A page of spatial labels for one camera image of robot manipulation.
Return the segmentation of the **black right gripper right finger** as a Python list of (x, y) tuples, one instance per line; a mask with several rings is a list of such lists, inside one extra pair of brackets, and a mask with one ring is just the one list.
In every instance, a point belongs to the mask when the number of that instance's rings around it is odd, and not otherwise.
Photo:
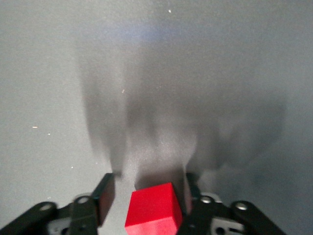
[(287, 235), (258, 207), (248, 201), (223, 204), (219, 196), (201, 192), (193, 173), (186, 173), (191, 211), (177, 235)]

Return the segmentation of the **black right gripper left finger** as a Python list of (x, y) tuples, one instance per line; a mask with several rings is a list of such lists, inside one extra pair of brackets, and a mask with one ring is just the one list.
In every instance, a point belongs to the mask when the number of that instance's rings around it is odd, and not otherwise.
[(98, 235), (115, 197), (115, 178), (107, 173), (95, 190), (59, 208), (55, 202), (35, 204), (0, 229), (0, 235)]

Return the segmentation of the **red cube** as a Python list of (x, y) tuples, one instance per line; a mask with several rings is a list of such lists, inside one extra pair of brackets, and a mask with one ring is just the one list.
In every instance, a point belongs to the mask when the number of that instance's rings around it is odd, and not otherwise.
[(127, 235), (176, 235), (182, 212), (172, 183), (132, 192), (125, 221)]

